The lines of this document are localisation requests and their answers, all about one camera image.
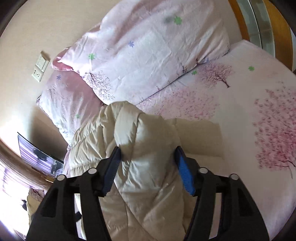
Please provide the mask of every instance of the pink floral bedsheet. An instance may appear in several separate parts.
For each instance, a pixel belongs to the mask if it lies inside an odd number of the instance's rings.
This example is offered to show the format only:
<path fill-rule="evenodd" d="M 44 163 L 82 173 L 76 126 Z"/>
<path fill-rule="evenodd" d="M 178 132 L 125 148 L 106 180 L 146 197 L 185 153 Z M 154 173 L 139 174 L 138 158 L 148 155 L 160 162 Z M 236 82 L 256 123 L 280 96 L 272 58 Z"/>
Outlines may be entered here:
<path fill-rule="evenodd" d="M 247 186 L 272 239 L 296 206 L 295 100 L 296 76 L 241 41 L 137 106 L 166 119 L 219 123 L 229 174 Z"/>

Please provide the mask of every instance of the cherry blossom tree print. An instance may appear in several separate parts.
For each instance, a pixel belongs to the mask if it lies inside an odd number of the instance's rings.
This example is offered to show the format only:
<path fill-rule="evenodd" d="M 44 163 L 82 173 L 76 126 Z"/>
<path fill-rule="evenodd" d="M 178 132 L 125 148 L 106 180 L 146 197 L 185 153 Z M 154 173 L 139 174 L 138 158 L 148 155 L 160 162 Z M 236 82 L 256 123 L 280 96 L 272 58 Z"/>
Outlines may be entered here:
<path fill-rule="evenodd" d="M 214 62 L 202 64 L 198 72 L 201 74 L 202 82 L 207 87 L 214 87 L 218 82 L 222 82 L 227 88 L 230 87 L 227 78 L 234 73 L 232 66 Z"/>
<path fill-rule="evenodd" d="M 111 85 L 109 84 L 109 78 L 102 73 L 86 73 L 90 75 L 85 82 L 93 89 L 94 93 L 99 98 L 104 98 L 106 100 L 113 100 L 114 96 L 110 93 Z"/>
<path fill-rule="evenodd" d="M 184 65 L 182 65 L 182 74 L 187 73 L 187 67 L 185 67 Z"/>
<path fill-rule="evenodd" d="M 166 88 L 147 98 L 137 107 L 147 114 L 161 115 L 165 119 L 210 119 L 218 106 L 214 96 L 200 94 L 195 88 Z"/>
<path fill-rule="evenodd" d="M 255 144 L 259 148 L 256 158 L 259 168 L 283 170 L 296 168 L 296 89 L 266 90 L 268 98 L 255 100 L 260 120 Z"/>

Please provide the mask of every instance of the white down comforter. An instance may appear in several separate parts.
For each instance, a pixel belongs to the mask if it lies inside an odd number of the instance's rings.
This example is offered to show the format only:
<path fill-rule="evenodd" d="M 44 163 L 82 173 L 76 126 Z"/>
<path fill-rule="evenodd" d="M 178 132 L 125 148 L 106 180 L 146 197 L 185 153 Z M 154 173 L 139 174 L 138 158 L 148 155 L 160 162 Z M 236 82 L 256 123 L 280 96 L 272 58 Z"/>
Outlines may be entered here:
<path fill-rule="evenodd" d="M 201 166 L 229 175 L 219 126 L 206 120 L 164 120 L 128 102 L 115 102 L 76 132 L 71 176 L 96 167 L 115 146 L 122 151 L 112 189 L 99 198 L 113 241 L 183 240 L 196 200 L 183 189 L 174 164 L 179 145 Z M 79 196 L 76 202 L 81 211 Z"/>

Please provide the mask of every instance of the electrical outlet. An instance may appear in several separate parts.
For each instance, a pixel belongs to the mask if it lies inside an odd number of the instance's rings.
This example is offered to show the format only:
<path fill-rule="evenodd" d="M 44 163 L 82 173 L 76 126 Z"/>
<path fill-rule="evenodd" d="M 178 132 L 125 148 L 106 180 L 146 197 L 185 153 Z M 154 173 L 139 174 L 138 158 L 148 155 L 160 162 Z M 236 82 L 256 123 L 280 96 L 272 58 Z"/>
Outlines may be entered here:
<path fill-rule="evenodd" d="M 43 76 L 43 72 L 41 69 L 39 69 L 36 65 L 34 66 L 34 71 L 33 71 L 33 74 L 32 76 L 38 81 L 40 82 L 41 81 L 41 78 Z"/>

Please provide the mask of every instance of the wall socket panel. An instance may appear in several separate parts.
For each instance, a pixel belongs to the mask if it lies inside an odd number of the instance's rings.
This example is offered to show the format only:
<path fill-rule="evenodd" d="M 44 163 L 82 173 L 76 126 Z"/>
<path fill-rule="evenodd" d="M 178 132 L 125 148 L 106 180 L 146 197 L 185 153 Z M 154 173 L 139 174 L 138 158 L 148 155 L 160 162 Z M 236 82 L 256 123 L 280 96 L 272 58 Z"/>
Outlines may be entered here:
<path fill-rule="evenodd" d="M 38 60 L 34 66 L 34 71 L 32 76 L 37 80 L 38 82 L 41 81 L 43 73 L 49 63 L 49 60 L 47 60 L 43 55 L 42 52 L 38 57 Z"/>
<path fill-rule="evenodd" d="M 40 82 L 41 81 L 41 78 L 43 76 L 43 72 L 41 69 L 39 69 L 36 65 L 34 66 L 34 71 L 33 71 L 33 74 L 32 76 L 38 81 Z"/>

